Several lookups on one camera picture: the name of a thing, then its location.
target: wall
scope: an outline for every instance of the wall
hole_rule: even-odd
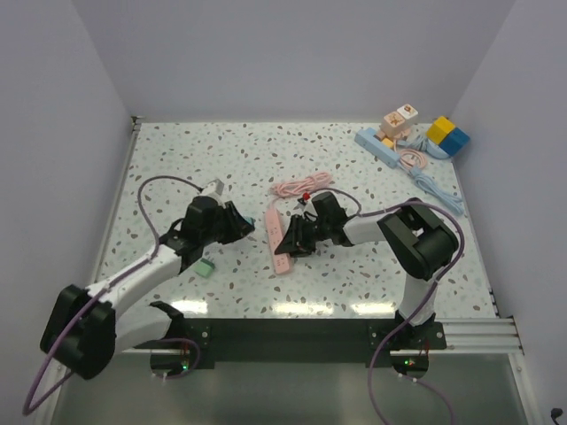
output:
[[[567,3],[517,0],[453,117],[496,300],[514,314],[543,413],[567,408]]]
[[[129,116],[68,0],[0,7],[0,423],[18,424],[58,292],[85,284]]]
[[[74,0],[130,111],[155,120],[451,112],[513,0]]]

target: terrazzo surface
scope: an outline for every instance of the terrazzo surface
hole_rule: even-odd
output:
[[[230,245],[209,245],[204,258],[216,270],[204,279],[191,269],[162,283],[128,312],[144,314],[160,299],[187,317],[309,318],[392,317],[401,301],[405,275],[387,243],[352,248],[320,243],[311,257],[295,260],[291,274],[275,275],[263,214],[274,182],[330,171],[332,187],[357,197],[363,211],[398,204],[409,197],[442,206],[401,170],[392,170],[354,142],[355,133],[377,124],[361,123],[144,123],[128,166],[98,279],[137,259],[152,244],[136,204],[138,186],[156,174],[171,174],[199,185],[220,178],[223,198],[256,219],[256,230]],[[415,135],[424,126],[414,126]],[[460,193],[453,165],[431,160],[424,170],[443,189]],[[159,232],[181,218],[196,191],[180,182],[151,183],[144,205]],[[338,196],[349,213],[355,205]],[[297,202],[280,200],[287,227]],[[463,258],[442,280],[436,299],[440,318],[493,318],[489,283],[470,221],[458,218],[466,237]]]

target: yellow cube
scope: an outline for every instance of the yellow cube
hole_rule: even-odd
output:
[[[384,139],[382,139],[382,143],[390,149],[393,149],[393,141],[391,141],[389,138],[385,137]]]
[[[455,129],[456,125],[453,124],[445,117],[439,117],[433,122],[430,129],[427,130],[427,137],[435,144],[441,144],[443,139],[447,137]]]

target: blue cube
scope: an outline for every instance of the blue cube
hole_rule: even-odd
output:
[[[447,155],[453,157],[469,140],[470,137],[460,128],[456,127],[443,139],[439,147],[445,151]]]

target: black cable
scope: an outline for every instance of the black cable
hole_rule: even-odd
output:
[[[563,415],[563,409],[560,409],[559,407],[554,407],[553,409],[551,409],[551,420],[555,425],[559,425],[557,418],[559,418],[562,415]]]

